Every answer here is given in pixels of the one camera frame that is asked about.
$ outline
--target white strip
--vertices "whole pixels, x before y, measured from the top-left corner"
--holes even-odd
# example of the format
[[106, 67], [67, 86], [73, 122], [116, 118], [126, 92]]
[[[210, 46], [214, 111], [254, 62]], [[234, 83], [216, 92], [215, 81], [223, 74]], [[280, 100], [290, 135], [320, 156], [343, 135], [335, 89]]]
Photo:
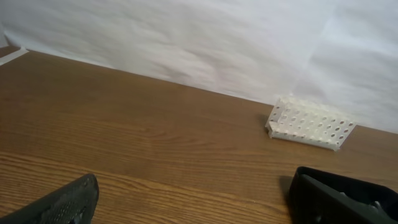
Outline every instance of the white strip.
[[28, 50], [25, 49], [25, 47], [21, 47], [21, 49], [17, 50], [16, 52], [13, 52], [9, 55], [6, 55], [2, 58], [0, 58], [0, 65], [4, 65], [5, 63], [14, 60], [15, 58], [18, 58], [19, 56], [22, 56], [29, 52]]

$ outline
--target white perforated rack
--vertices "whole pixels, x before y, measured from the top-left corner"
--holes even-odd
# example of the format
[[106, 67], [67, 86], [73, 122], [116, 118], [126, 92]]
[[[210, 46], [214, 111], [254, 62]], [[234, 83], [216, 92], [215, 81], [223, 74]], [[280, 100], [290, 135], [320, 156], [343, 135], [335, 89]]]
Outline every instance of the white perforated rack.
[[337, 151], [356, 126], [347, 114], [327, 105], [293, 97], [279, 99], [266, 128], [270, 138], [281, 138]]

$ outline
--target wooden surface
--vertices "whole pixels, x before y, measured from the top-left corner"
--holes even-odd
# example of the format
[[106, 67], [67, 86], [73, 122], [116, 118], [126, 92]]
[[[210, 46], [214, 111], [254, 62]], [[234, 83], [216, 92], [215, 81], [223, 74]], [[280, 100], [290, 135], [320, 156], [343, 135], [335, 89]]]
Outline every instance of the wooden surface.
[[269, 139], [271, 106], [29, 52], [0, 66], [0, 216], [92, 172], [93, 223], [290, 223], [298, 166], [398, 190], [397, 135]]

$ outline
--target wooden table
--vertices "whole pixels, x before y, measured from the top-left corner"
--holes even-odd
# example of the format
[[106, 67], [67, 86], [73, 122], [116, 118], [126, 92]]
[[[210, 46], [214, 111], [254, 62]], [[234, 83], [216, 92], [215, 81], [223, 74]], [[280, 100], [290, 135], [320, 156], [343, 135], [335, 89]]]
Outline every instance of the wooden table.
[[298, 166], [398, 190], [396, 134], [269, 139], [271, 106], [29, 52], [0, 66], [0, 216], [92, 172], [93, 223], [290, 223]]

